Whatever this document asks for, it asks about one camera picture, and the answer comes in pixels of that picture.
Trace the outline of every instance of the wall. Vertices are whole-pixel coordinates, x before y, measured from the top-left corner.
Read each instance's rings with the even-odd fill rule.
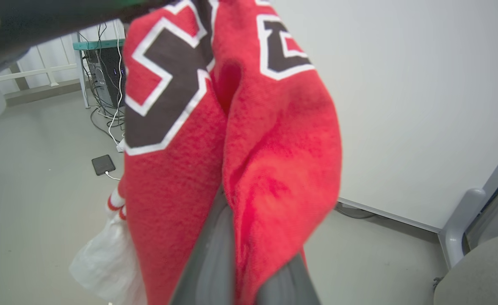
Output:
[[[442,228],[498,164],[498,0],[273,0],[338,111],[340,196]]]
[[[100,37],[101,40],[117,39],[117,35],[114,29],[114,22],[117,23],[120,37],[125,38],[123,24],[118,19],[115,21],[107,22],[107,27],[104,26],[104,23],[101,24],[100,31],[102,32],[105,29],[104,33],[102,33],[102,36]],[[98,25],[83,29],[79,32],[89,41],[98,40]],[[32,47],[29,52],[17,62],[21,72],[44,68],[44,64],[42,64],[42,61],[38,56],[37,48],[40,49],[44,64],[48,67],[63,66],[65,64],[75,64],[71,35],[67,35]],[[10,73],[11,72],[9,69],[5,69],[0,73],[0,75],[7,75]],[[77,79],[78,71],[76,69],[56,71],[53,72],[53,77],[55,77],[55,80],[57,82]],[[30,77],[25,77],[25,79],[27,80],[30,88],[50,84],[46,74],[32,75]],[[4,94],[19,90],[14,80],[0,81],[0,89]]]

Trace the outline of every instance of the red fleece blanket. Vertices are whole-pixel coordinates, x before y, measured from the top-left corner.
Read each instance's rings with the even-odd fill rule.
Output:
[[[119,213],[149,305],[168,303],[221,183],[234,212],[236,300],[251,305],[336,203],[330,95],[265,0],[153,11],[132,23],[124,62]]]

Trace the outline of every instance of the floor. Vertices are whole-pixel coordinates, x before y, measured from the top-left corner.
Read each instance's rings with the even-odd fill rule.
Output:
[[[0,119],[0,305],[105,305],[68,273],[102,229],[117,183],[96,176],[91,159],[109,154],[111,175],[123,172],[122,154],[90,112],[75,92]],[[305,249],[323,305],[431,305],[432,280],[446,270],[435,234],[381,218],[332,212]]]

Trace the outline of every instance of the white railing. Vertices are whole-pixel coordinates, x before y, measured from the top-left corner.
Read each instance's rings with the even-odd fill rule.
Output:
[[[57,38],[57,39],[59,41],[61,41],[61,45],[63,46],[63,53],[65,55],[66,61],[70,62],[69,56],[66,52],[65,43],[63,42],[63,39],[61,39],[61,38]],[[59,83],[57,83],[57,81],[55,80],[55,77],[53,76],[52,72],[63,71],[63,70],[68,70],[68,69],[75,69],[77,67],[76,64],[65,64],[63,66],[48,67],[47,64],[44,62],[44,58],[42,57],[42,52],[40,52],[40,48],[36,47],[36,50],[38,51],[38,56],[40,57],[40,61],[44,65],[44,68],[36,69],[36,70],[32,70],[32,71],[17,72],[17,73],[11,73],[8,75],[2,75],[2,76],[0,76],[0,81],[28,77],[31,75],[40,75],[40,74],[45,73],[45,74],[47,74],[47,77],[50,81],[50,86],[53,87],[53,86],[58,86]]]

